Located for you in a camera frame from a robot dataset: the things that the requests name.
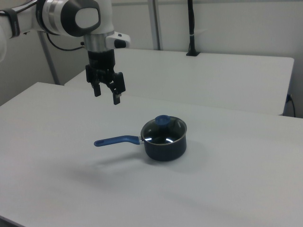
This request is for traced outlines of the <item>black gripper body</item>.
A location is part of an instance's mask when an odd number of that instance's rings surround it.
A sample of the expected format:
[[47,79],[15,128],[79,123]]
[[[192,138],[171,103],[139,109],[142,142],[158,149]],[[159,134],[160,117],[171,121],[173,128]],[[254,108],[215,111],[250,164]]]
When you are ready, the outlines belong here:
[[113,81],[115,52],[114,50],[104,52],[88,51],[89,65],[87,65],[87,82],[99,79],[102,83]]

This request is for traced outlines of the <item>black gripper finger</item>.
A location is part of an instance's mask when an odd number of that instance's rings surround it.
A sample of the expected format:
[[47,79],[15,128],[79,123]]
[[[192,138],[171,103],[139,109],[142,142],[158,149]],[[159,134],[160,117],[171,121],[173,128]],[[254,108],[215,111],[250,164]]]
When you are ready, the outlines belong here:
[[114,105],[119,104],[122,93],[126,91],[123,73],[109,72],[106,85],[113,94]]
[[94,90],[94,96],[95,97],[100,96],[101,89],[100,89],[99,80],[96,71],[90,65],[86,65],[85,71],[86,71],[86,80],[88,83],[91,84]]

